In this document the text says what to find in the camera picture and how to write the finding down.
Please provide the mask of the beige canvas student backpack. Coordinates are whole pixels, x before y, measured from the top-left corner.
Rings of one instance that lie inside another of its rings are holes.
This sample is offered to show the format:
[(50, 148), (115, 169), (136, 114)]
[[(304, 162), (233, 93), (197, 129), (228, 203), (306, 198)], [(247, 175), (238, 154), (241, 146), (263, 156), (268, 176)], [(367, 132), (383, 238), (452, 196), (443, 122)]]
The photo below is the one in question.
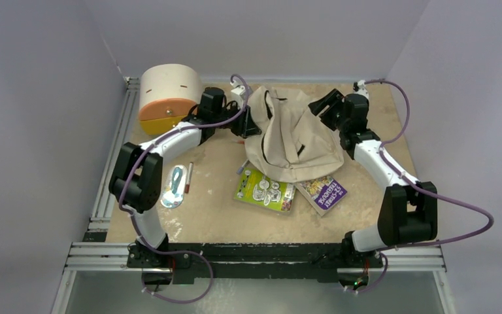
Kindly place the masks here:
[(245, 153), (267, 177), (298, 183), (343, 166), (339, 140), (309, 109), (313, 100), (302, 90), (267, 86), (250, 96), (250, 115), (261, 133), (245, 139)]

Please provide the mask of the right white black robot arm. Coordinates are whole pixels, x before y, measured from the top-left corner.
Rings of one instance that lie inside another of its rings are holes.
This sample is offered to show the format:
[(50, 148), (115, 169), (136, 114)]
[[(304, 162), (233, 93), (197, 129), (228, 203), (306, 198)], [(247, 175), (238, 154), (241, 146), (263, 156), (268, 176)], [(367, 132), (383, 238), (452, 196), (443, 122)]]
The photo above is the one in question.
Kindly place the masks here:
[(431, 182), (409, 177), (401, 166), (387, 164), (393, 158), (383, 149), (380, 137), (367, 126), (367, 92), (357, 90), (345, 96), (334, 89), (310, 103), (309, 109), (325, 126), (339, 133), (343, 150), (368, 171), (384, 193), (376, 223), (348, 232), (343, 238), (343, 262), (357, 266), (378, 249), (435, 239), (437, 200), (417, 192), (417, 188), (432, 193), (437, 189)]

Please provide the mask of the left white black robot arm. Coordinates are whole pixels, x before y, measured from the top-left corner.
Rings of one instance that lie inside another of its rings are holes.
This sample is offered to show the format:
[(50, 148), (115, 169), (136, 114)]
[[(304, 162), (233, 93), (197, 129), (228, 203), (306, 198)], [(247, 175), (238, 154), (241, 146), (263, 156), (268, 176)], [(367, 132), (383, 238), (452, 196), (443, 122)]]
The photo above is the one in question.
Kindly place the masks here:
[(129, 246), (129, 268), (190, 265), (195, 252), (169, 248), (156, 207), (171, 209), (183, 202), (192, 168), (175, 166), (164, 172), (163, 166), (203, 144), (217, 129), (227, 128), (242, 138), (259, 133), (248, 106), (252, 90), (240, 84), (233, 91), (240, 93), (240, 101), (227, 102), (221, 89), (206, 88), (200, 102), (172, 130), (145, 143), (127, 142), (120, 148), (108, 189), (136, 232), (136, 240)]

